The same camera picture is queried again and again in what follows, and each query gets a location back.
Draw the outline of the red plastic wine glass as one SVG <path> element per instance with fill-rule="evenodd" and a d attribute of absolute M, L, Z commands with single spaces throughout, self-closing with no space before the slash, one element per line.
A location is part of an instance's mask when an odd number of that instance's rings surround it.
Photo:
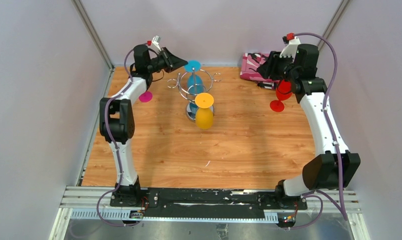
<path fill-rule="evenodd" d="M 292 96 L 292 84 L 286 80 L 280 80 L 275 88 L 277 100 L 272 100 L 269 104 L 274 112 L 282 112 L 285 109 L 284 101 Z"/>

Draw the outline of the chrome wire glass rack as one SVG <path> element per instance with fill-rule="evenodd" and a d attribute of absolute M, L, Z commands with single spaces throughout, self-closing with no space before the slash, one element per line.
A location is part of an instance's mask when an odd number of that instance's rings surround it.
<path fill-rule="evenodd" d="M 209 78 L 209 85 L 205 85 L 202 78 L 199 76 L 199 73 L 204 73 L 208 76 Z M 204 92 L 203 93 L 209 93 L 210 90 L 213 88 L 213 84 L 216 82 L 221 82 L 222 78 L 220 79 L 216 79 L 217 76 L 221 76 L 221 73 L 214 73 L 214 74 L 210 74 L 209 72 L 207 72 L 206 70 L 200 68 L 200 70 L 198 72 L 196 72 L 196 74 L 201 78 L 202 82 L 203 82 L 203 87 L 204 87 Z M 188 101 L 188 104 L 185 107 L 185 113 L 187 118 L 192 121 L 195 122 L 195 117 L 196 117 L 196 112 L 198 110 L 197 105 L 195 104 L 195 98 L 198 94 L 190 94 L 188 92 L 188 88 L 187 88 L 187 80 L 188 80 L 189 74 L 185 71 L 184 73 L 178 73 L 177 78 L 171 78 L 167 80 L 167 84 L 168 84 L 168 88 L 169 89 L 178 89 L 179 94 Z"/>

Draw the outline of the blue plastic wine glass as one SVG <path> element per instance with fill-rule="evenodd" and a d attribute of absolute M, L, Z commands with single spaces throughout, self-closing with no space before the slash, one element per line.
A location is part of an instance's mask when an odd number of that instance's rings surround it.
<path fill-rule="evenodd" d="M 187 79 L 187 91 L 192 95 L 205 91 L 202 79 L 196 74 L 200 69 L 201 63 L 196 60 L 189 60 L 188 64 L 184 66 L 184 70 L 189 74 Z"/>

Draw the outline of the pink plastic wine glass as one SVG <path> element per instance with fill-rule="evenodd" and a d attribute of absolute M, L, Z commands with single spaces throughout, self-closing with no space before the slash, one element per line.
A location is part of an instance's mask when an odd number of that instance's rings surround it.
<path fill-rule="evenodd" d="M 142 103 L 148 103 L 153 99 L 153 94 L 150 91 L 146 91 L 143 94 L 141 94 L 138 99 L 142 102 Z"/>

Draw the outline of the yellow plastic wine glass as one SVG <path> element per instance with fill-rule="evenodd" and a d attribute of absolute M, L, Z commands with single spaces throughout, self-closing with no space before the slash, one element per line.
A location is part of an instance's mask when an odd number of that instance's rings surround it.
<path fill-rule="evenodd" d="M 207 92 L 203 92 L 198 94 L 194 101 L 198 107 L 195 114 L 195 124 L 203 130 L 211 128 L 214 122 L 214 114 L 211 110 L 214 104 L 214 97 Z"/>

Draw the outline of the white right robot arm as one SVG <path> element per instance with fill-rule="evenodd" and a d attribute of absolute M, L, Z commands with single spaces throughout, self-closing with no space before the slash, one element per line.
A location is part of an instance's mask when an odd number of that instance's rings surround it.
<path fill-rule="evenodd" d="M 295 199 L 313 191 L 328 189 L 342 192 L 360 166 L 358 153 L 344 143 L 334 125 L 326 82 L 316 76 L 318 47 L 302 43 L 294 53 L 271 51 L 257 72 L 264 78 L 290 83 L 290 91 L 304 111 L 313 136 L 315 157 L 300 175 L 281 180 L 274 195 L 275 204 L 287 209 Z"/>

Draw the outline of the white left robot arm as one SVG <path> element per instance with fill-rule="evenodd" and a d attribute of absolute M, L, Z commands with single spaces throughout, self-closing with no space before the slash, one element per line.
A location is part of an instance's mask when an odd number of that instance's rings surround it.
<path fill-rule="evenodd" d="M 138 44 L 124 58 L 126 84 L 113 96 L 100 100 L 99 132 L 111 148 L 117 173 L 112 207 L 135 207 L 144 200 L 131 149 L 135 133 L 133 104 L 150 88 L 154 73 L 171 73 L 187 64 L 166 47 L 155 51 L 146 43 Z"/>

